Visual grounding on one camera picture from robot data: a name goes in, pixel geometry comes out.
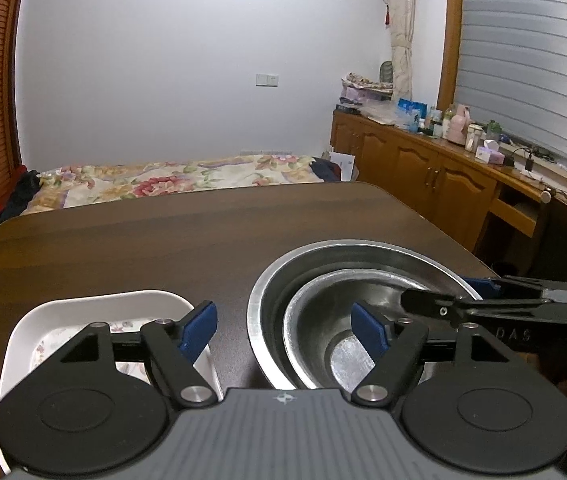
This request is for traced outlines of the beige curtain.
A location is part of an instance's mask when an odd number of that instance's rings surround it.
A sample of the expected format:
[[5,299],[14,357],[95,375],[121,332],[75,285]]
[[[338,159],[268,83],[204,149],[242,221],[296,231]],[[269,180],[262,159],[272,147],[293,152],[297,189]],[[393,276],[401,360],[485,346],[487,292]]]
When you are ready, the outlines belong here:
[[397,100],[410,100],[413,94],[411,46],[413,45],[416,0],[387,0],[387,4],[390,11],[393,96]]

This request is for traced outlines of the large steel bowl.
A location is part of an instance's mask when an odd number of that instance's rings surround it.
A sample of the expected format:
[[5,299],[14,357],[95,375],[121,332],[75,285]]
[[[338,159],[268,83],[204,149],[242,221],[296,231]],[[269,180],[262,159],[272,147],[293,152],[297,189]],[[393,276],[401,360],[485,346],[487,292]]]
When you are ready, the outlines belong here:
[[282,322],[293,295],[309,280],[341,269],[404,271],[411,275],[439,272],[458,284],[454,296],[480,295],[461,276],[424,255],[376,240],[325,240],[291,250],[275,260],[254,285],[247,311],[249,340],[256,361],[276,389],[304,387],[285,355]]

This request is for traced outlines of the blue picture card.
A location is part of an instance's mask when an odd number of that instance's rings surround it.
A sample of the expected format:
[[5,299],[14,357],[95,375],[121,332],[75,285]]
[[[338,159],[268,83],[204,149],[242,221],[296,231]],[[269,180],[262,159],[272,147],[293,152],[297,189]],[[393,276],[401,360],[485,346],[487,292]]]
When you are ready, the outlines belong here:
[[401,98],[397,102],[398,125],[410,132],[417,132],[427,112],[427,104]]

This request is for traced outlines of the pink kettle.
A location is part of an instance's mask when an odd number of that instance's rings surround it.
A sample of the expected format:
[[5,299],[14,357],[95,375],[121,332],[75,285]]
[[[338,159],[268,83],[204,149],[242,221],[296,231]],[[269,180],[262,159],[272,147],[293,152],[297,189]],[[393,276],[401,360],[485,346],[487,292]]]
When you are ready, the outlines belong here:
[[446,140],[456,145],[465,145],[470,122],[469,108],[459,104],[455,115],[449,120]]

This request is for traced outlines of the pink tissue box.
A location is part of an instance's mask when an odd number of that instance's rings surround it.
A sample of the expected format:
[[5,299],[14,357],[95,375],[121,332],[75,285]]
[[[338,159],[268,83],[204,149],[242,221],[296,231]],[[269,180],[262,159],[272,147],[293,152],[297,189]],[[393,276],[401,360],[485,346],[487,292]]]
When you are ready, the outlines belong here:
[[492,150],[487,146],[479,146],[474,157],[485,164],[501,166],[504,163],[505,155],[500,151]]

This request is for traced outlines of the white wall switch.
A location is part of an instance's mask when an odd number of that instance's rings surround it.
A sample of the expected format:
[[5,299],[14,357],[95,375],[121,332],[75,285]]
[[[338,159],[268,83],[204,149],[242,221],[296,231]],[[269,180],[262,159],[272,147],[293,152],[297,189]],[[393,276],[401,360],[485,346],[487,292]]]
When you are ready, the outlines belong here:
[[256,87],[276,88],[279,84],[277,75],[256,74]]

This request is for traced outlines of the floral bed quilt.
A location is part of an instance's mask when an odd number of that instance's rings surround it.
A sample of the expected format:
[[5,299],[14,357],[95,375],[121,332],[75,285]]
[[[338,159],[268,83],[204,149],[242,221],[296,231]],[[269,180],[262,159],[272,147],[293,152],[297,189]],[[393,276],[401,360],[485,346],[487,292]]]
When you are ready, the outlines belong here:
[[24,212],[39,214],[135,198],[337,179],[330,162],[306,155],[256,154],[195,162],[67,166],[40,174],[42,186]]

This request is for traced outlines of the white paper bag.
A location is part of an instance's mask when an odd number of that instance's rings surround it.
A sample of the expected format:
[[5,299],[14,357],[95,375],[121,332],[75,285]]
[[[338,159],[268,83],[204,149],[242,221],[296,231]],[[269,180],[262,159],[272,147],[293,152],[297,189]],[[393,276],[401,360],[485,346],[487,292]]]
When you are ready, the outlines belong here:
[[331,151],[329,160],[339,168],[342,181],[349,182],[356,179],[354,155]]

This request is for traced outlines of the medium steel bowl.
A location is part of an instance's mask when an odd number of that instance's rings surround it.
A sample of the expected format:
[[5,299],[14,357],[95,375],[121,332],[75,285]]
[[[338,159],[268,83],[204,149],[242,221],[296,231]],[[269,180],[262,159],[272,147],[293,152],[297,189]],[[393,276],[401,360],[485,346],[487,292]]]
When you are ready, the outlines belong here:
[[352,332],[353,304],[365,301],[394,320],[405,313],[401,294],[407,288],[462,293],[456,282],[439,272],[411,275],[351,268],[329,271],[304,284],[285,308],[282,322],[285,355],[301,384],[351,392],[373,367],[373,359]]

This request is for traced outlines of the grey window blind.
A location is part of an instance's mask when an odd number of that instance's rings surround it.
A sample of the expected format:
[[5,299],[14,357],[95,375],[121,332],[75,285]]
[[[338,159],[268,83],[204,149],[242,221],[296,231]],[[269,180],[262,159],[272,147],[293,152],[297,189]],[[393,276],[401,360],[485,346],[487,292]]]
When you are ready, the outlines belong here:
[[462,0],[455,100],[567,159],[567,0]]

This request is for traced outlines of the wooden sideboard cabinet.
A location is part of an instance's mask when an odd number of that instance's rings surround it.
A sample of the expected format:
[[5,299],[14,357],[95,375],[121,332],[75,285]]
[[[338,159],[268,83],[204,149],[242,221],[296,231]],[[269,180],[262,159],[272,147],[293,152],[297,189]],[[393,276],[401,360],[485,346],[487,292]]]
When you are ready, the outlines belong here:
[[567,194],[521,170],[340,110],[330,143],[355,157],[359,180],[383,188],[470,252],[480,250],[492,220],[516,232],[532,254],[567,246]]

